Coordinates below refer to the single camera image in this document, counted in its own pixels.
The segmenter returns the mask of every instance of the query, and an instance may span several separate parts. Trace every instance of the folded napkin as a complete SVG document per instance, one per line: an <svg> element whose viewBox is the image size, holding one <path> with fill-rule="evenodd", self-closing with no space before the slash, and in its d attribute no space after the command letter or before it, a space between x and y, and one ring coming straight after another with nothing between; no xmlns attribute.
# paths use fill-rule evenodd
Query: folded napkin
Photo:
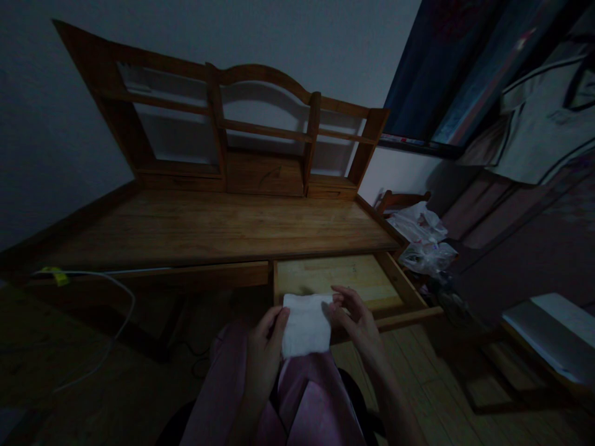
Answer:
<svg viewBox="0 0 595 446"><path fill-rule="evenodd" d="M330 322L327 315L331 302L332 294L286 294L283 297L283 306L291 310L283 335L284 358L328 351Z"/></svg>

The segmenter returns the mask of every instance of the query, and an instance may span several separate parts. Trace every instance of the white shirt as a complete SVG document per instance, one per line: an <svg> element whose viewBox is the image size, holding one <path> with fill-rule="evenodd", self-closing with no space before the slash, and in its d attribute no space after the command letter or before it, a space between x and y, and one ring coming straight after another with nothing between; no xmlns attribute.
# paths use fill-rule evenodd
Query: white shirt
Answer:
<svg viewBox="0 0 595 446"><path fill-rule="evenodd" d="M508 127L488 170L545 184L569 160L595 147L594 56L542 66L503 91Z"/></svg>

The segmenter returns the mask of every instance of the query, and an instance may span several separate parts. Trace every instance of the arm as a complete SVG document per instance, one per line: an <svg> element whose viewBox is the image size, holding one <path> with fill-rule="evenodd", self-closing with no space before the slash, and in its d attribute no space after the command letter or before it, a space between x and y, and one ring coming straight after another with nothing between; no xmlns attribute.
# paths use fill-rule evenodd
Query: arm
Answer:
<svg viewBox="0 0 595 446"><path fill-rule="evenodd" d="M267 339L275 317L275 330L271 339ZM248 444L256 431L279 371L281 342L288 318L288 308L273 307L248 335L244 395L227 438L227 446Z"/></svg>
<svg viewBox="0 0 595 446"><path fill-rule="evenodd" d="M342 286L332 288L335 291L330 305L332 317L344 327L359 351L374 387L388 443L425 446L423 432L390 365L372 313L355 290Z"/></svg>

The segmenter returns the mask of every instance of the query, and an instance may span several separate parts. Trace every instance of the plastic bag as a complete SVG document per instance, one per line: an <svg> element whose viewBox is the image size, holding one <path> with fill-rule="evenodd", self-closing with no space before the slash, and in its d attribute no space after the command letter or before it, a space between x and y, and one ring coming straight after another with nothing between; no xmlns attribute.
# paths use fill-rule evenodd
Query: plastic bag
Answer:
<svg viewBox="0 0 595 446"><path fill-rule="evenodd" d="M399 263L415 273L439 278L457 256L448 243L411 243L399 257Z"/></svg>
<svg viewBox="0 0 595 446"><path fill-rule="evenodd" d="M448 230L440 218L420 201L410 208L391 215L387 222L393 225L409 242L438 243L446 238Z"/></svg>

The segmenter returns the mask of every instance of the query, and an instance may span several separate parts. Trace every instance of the window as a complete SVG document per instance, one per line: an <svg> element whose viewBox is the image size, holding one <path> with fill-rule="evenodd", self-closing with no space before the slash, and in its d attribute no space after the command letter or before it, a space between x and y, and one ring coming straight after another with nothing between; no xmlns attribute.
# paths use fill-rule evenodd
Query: window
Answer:
<svg viewBox="0 0 595 446"><path fill-rule="evenodd" d="M461 155L498 116L503 88L541 64L527 67L536 52L551 52L588 4L423 0L385 102L391 114L381 144Z"/></svg>

